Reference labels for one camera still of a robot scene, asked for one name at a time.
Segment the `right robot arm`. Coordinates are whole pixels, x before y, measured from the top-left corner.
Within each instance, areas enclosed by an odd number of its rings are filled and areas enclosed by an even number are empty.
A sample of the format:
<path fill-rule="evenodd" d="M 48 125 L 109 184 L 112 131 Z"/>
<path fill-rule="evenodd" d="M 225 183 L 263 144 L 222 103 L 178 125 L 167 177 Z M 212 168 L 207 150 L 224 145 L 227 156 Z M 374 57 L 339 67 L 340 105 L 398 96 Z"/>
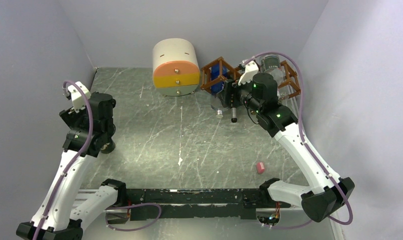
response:
<path fill-rule="evenodd" d="M 351 178 L 342 178 L 320 156 L 308 140 L 301 122 L 292 110 L 279 102 L 278 84 L 268 73 L 256 73 L 249 82 L 226 79 L 217 94 L 224 108 L 244 107 L 254 112 L 257 124 L 290 154 L 307 186 L 273 178 L 263 185 L 259 201 L 265 207 L 284 202 L 303 209 L 313 222 L 331 218 L 355 188 Z"/>

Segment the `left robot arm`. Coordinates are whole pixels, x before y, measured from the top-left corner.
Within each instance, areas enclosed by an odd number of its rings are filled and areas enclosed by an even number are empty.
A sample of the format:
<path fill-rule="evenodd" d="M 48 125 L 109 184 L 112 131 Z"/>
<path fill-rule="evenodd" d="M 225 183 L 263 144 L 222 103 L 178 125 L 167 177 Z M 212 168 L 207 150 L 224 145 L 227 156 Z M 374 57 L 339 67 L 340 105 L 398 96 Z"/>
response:
<path fill-rule="evenodd" d="M 73 207 L 89 165 L 100 153 L 111 153 L 116 147 L 112 139 L 116 100 L 110 94 L 94 92 L 88 103 L 91 116 L 85 108 L 79 112 L 70 108 L 59 114 L 70 131 L 44 201 L 31 220 L 16 229 L 16 235 L 24 240 L 80 240 L 104 210 L 128 204 L 126 184 L 108 178 L 83 203 Z"/>

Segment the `clear dark-labelled round bottle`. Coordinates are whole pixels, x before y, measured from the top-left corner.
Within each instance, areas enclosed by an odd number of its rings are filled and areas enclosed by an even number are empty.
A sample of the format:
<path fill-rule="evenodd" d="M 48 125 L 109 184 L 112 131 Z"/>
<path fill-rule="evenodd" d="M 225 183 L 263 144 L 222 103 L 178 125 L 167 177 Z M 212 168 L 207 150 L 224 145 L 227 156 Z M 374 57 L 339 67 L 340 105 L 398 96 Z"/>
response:
<path fill-rule="evenodd" d="M 260 58 L 260 72 L 270 74 L 278 85 L 284 82 L 284 72 L 276 54 L 267 54 Z"/>

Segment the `dark labelled wine bottle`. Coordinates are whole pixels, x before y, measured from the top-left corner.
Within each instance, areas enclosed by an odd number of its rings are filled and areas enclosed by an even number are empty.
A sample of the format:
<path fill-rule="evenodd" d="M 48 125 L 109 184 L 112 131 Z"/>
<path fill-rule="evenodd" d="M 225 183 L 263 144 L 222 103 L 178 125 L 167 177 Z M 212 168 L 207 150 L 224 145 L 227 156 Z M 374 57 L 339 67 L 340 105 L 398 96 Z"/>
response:
<path fill-rule="evenodd" d="M 231 107 L 230 110 L 231 110 L 231 123 L 237 123 L 238 122 L 237 108 Z"/>

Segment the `dark green wine bottle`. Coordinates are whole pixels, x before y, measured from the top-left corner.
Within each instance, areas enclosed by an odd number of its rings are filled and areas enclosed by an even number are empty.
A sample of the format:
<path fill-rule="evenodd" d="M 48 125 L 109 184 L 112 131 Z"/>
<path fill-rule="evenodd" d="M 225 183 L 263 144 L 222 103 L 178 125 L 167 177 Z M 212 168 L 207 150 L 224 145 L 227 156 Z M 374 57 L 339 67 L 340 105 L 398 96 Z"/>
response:
<path fill-rule="evenodd" d="M 111 152 L 113 152 L 116 148 L 116 144 L 115 142 L 111 139 L 108 143 L 106 143 L 105 145 L 103 145 L 103 147 L 100 149 L 100 152 L 102 154 L 110 154 Z"/>

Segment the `blue square glass bottle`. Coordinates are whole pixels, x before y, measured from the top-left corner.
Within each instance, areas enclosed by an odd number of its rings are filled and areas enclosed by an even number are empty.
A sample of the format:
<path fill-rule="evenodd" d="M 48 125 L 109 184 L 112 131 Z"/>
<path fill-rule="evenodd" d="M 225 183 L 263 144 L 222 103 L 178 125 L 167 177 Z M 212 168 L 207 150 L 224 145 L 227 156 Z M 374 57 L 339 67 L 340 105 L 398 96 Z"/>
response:
<path fill-rule="evenodd" d="M 211 80 L 213 81 L 220 75 L 220 65 L 216 64 L 211 68 Z M 221 91 L 223 90 L 224 82 L 220 81 L 210 87 L 210 106 L 215 111 L 215 116 L 221 119 L 224 112 L 227 112 L 229 108 L 223 107 L 221 103 Z"/>

